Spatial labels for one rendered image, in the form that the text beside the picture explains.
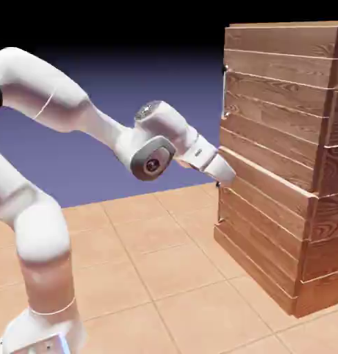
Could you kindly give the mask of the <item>wooden cabinet door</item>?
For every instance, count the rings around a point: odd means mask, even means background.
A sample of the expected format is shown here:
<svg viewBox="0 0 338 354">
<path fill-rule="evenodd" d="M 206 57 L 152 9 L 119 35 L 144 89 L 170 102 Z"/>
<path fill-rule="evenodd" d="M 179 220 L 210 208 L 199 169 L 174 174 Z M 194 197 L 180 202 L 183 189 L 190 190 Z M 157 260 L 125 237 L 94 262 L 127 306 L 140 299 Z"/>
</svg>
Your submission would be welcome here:
<svg viewBox="0 0 338 354">
<path fill-rule="evenodd" d="M 332 88 L 258 75 L 227 74 L 222 128 L 272 152 L 261 164 L 309 192 L 317 189 Z"/>
<path fill-rule="evenodd" d="M 303 219 L 241 179 L 220 187 L 220 215 L 215 241 L 272 297 L 291 306 L 308 244 Z"/>
</svg>

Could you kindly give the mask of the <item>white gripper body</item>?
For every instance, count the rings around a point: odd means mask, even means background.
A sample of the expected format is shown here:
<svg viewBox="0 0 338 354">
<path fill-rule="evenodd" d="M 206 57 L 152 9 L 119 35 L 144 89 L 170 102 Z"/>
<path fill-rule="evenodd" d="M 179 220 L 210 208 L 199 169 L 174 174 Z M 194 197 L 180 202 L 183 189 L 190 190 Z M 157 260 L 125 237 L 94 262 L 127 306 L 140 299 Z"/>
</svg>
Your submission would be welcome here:
<svg viewBox="0 0 338 354">
<path fill-rule="evenodd" d="M 213 178 L 219 185 L 229 186 L 236 177 L 236 172 L 229 163 L 217 153 L 203 171 L 204 174 Z"/>
</svg>

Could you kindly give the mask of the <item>wooden cabinet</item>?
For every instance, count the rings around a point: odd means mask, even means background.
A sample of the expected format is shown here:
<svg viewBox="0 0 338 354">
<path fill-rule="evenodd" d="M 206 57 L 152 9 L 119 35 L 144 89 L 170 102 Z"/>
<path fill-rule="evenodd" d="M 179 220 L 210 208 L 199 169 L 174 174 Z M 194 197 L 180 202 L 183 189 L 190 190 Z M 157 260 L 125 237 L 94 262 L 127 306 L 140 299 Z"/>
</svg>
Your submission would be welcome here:
<svg viewBox="0 0 338 354">
<path fill-rule="evenodd" d="M 303 317 L 338 304 L 338 21 L 232 24 L 225 30 L 224 64 L 237 73 L 334 89 L 321 145 L 314 192 L 261 164 L 273 154 L 220 125 L 220 154 L 241 179 L 303 219 L 304 253 L 299 296 L 288 314 Z"/>
</svg>

